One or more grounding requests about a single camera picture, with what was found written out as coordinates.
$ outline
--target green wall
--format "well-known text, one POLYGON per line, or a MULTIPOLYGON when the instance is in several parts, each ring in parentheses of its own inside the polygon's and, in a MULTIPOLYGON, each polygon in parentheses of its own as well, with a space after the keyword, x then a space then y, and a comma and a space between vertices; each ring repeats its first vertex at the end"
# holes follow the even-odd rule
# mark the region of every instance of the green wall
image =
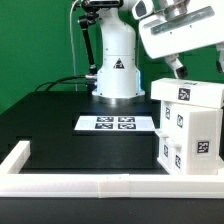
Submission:
MULTIPOLYGON (((0 0, 0 113, 44 83, 73 74, 69 34, 71 0, 0 0)), ((81 30, 77 24, 81 9, 73 15, 77 75, 88 72, 81 30)), ((123 20, 137 31, 137 21, 130 12, 123 20)), ((101 32, 98 25, 90 28, 93 52, 98 67, 102 61, 101 32)), ((162 77, 173 77, 163 59, 151 60, 137 34, 137 65, 143 75, 143 87, 162 77)), ((189 70, 188 79, 223 82, 216 71, 218 53, 207 47, 185 54, 181 60, 189 70)), ((73 90, 72 86, 55 90, 73 90)))

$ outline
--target stacked boxes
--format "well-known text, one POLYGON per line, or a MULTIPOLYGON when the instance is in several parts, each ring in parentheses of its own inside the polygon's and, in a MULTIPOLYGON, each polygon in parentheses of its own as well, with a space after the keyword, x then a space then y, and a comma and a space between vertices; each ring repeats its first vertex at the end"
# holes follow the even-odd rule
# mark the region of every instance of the stacked boxes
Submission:
POLYGON ((152 82, 151 98, 161 100, 159 163, 170 174, 216 175, 224 85, 161 79, 152 82))

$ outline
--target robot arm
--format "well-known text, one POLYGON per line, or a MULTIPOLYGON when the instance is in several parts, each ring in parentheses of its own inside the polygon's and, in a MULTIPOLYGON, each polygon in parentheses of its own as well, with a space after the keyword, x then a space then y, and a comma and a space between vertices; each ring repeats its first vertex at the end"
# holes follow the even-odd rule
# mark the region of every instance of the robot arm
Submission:
POLYGON ((187 71, 178 53, 209 45, 217 45, 217 68, 224 72, 223 8, 223 0, 139 0, 133 15, 142 19, 139 32, 147 54, 165 57, 176 77, 183 78, 187 71))
POLYGON ((144 95, 140 88, 140 72, 135 66, 134 29, 120 20, 118 10, 131 10, 136 0, 83 0, 86 15, 79 18, 86 42, 90 73, 97 76, 93 97, 112 104, 132 103, 144 95), (99 22, 103 39, 103 65, 97 71, 87 33, 89 25, 99 22))

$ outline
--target black table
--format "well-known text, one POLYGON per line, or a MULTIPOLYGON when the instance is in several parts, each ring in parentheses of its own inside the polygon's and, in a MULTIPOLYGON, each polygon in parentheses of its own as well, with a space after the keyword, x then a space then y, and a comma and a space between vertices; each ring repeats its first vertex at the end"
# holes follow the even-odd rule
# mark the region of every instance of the black table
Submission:
MULTIPOLYGON (((0 160, 31 141, 21 173, 165 174, 154 132, 74 131, 80 115, 152 116, 160 103, 95 102, 86 92, 30 93, 0 116, 0 160)), ((223 223, 223 200, 0 198, 0 223, 223 223)))

